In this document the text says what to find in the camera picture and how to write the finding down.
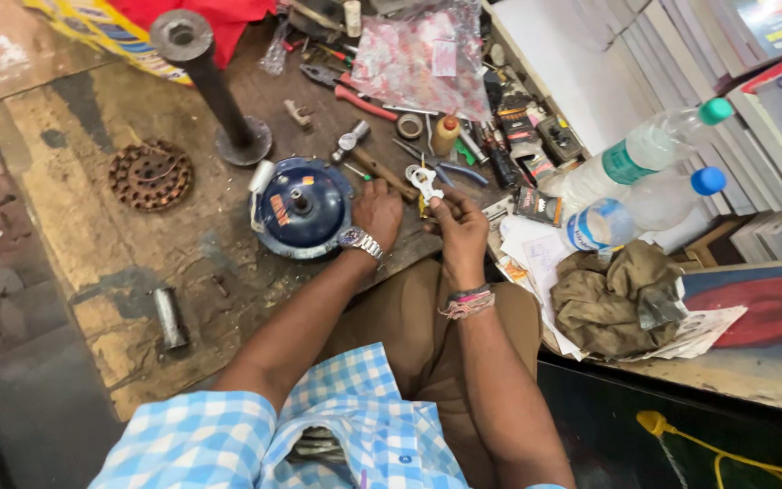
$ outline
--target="blue checkered shirt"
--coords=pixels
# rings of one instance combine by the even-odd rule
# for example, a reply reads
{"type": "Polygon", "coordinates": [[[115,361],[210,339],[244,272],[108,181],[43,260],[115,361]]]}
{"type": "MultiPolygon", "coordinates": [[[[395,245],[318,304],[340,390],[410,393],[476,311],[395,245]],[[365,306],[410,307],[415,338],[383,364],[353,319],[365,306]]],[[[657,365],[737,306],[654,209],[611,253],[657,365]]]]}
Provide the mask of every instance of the blue checkered shirt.
{"type": "Polygon", "coordinates": [[[401,399],[381,343],[311,368],[278,417],[256,393],[143,405],[90,488],[351,488],[362,479],[371,488],[467,487],[436,405],[401,399]],[[286,461],[309,427],[331,430],[347,466],[286,461]]]}

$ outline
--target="brown trousers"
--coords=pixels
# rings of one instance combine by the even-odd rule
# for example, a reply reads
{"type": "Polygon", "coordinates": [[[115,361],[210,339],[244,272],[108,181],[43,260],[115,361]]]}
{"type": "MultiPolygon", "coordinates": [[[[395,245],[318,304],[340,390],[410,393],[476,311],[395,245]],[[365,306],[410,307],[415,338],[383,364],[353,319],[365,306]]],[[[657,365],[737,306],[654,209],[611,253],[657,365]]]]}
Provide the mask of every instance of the brown trousers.
{"type": "MultiPolygon", "coordinates": [[[[514,283],[498,283],[493,290],[505,334],[535,379],[539,305],[514,283]]],[[[447,297],[440,264],[421,261],[343,314],[318,361],[382,342],[403,398],[436,403],[446,442],[467,483],[475,489],[492,488],[497,486],[494,463],[469,414],[457,325],[438,311],[447,297]]]]}

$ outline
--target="hammer head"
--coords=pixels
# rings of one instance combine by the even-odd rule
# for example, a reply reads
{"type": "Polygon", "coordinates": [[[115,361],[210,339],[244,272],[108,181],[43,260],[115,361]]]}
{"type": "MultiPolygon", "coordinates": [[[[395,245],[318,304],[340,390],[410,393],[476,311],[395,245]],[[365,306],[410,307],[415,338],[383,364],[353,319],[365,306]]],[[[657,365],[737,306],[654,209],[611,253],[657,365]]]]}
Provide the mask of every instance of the hammer head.
{"type": "Polygon", "coordinates": [[[343,134],[337,139],[337,149],[331,154],[331,161],[334,164],[342,163],[342,160],[346,158],[346,155],[354,148],[358,143],[367,137],[370,133],[370,125],[365,120],[359,120],[355,123],[351,131],[343,134]]]}

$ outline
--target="pliers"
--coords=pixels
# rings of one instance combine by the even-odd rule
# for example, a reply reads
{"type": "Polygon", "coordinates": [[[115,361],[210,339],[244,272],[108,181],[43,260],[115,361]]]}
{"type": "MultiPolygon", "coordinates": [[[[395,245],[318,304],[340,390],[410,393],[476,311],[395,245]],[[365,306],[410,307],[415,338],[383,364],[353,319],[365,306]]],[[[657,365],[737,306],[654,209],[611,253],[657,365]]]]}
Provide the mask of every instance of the pliers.
{"type": "Polygon", "coordinates": [[[397,114],[379,107],[377,105],[370,104],[368,101],[360,98],[347,90],[346,86],[350,86],[352,78],[349,73],[343,73],[339,77],[337,73],[326,66],[319,64],[302,64],[300,66],[300,72],[307,78],[315,83],[320,84],[323,87],[330,88],[334,91],[334,95],[340,99],[344,98],[350,104],[358,107],[361,110],[369,112],[374,116],[385,118],[391,122],[397,120],[397,114]]]}
{"type": "MultiPolygon", "coordinates": [[[[409,153],[409,156],[417,159],[419,162],[421,161],[421,157],[424,155],[424,151],[420,150],[418,146],[401,141],[400,139],[392,139],[392,141],[394,141],[395,144],[398,145],[402,150],[409,153]]],[[[452,188],[454,188],[454,183],[448,177],[448,173],[446,173],[446,171],[460,173],[463,176],[470,178],[473,182],[480,184],[482,187],[487,187],[487,178],[484,178],[479,172],[476,172],[471,168],[467,168],[466,166],[451,163],[438,157],[427,155],[424,155],[424,164],[436,172],[436,176],[440,179],[440,182],[445,183],[452,188]]]]}

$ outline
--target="red cloth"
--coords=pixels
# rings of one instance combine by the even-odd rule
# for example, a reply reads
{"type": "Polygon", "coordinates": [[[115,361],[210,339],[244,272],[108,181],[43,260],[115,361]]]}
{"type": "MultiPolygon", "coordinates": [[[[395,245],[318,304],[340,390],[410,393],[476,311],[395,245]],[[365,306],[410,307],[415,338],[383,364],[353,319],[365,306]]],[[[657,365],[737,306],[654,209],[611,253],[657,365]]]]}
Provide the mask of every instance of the red cloth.
{"type": "Polygon", "coordinates": [[[277,13],[274,0],[108,0],[108,3],[147,32],[153,21],[168,10],[198,12],[213,29],[214,60],[222,69],[228,66],[246,23],[261,20],[268,12],[277,13]]]}

